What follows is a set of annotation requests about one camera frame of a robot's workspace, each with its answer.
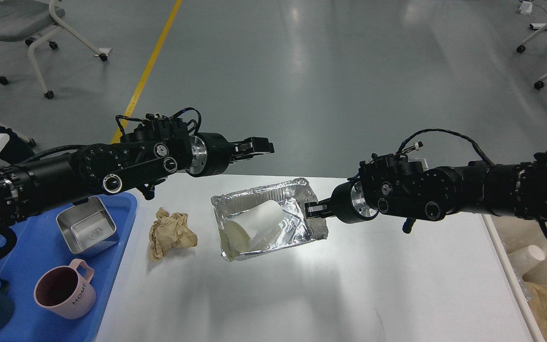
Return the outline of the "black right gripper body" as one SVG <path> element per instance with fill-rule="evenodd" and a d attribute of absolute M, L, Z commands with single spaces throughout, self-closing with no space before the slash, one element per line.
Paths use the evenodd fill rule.
<path fill-rule="evenodd" d="M 348 181 L 338 185 L 330 197 L 330 210 L 347 224 L 371 221 L 378 215 L 378 209 L 367 204 L 360 181 Z"/>

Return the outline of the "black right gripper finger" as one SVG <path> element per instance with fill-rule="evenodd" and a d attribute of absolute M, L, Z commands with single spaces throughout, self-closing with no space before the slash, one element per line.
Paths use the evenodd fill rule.
<path fill-rule="evenodd" d="M 307 219 L 327 219 L 328 217 L 336 216 L 330 199 L 305 203 L 304 208 L 305 217 Z"/>

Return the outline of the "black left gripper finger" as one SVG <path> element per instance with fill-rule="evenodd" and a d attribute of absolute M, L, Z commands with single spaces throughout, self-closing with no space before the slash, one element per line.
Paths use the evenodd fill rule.
<path fill-rule="evenodd" d="M 230 164 L 252 159 L 263 154 L 275 153 L 275 147 L 268 138 L 250 137 L 242 141 L 231 142 L 233 151 Z"/>

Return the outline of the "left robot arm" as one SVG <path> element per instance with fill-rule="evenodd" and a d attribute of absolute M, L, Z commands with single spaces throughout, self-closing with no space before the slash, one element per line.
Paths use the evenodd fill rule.
<path fill-rule="evenodd" d="M 275 151 L 267 138 L 229 142 L 221 134 L 201 132 L 200 117 L 188 123 L 181 118 L 188 111 L 143 119 L 118 115 L 118 143 L 60 146 L 0 167 L 0 260 L 17 244 L 11 227 L 29 217 L 130 189 L 151 200 L 155 187 L 178 171 L 209 177 L 235 162 Z"/>

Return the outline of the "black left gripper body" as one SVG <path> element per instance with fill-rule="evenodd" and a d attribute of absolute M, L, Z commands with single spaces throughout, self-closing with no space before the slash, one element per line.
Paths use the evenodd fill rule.
<path fill-rule="evenodd" d="M 235 147 L 218 133 L 198 133 L 189 137 L 192 161 L 187 173 L 192 177 L 209 177 L 226 171 Z"/>

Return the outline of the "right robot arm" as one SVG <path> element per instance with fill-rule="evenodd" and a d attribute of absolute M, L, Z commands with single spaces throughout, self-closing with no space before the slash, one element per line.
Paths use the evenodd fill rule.
<path fill-rule="evenodd" d="M 408 154 L 410 136 L 395 153 L 372 154 L 359 164 L 358 173 L 338 185 L 328 199 L 306 203 L 308 218 L 336 217 L 352 224 L 370 221 L 378 214 L 404 217 L 404 233 L 418 219 L 440 221 L 458 212 L 510 216 L 538 222 L 547 240 L 547 150 L 534 161 L 495 164 L 468 136 L 447 130 L 471 143 L 479 156 L 466 166 L 424 169 Z"/>

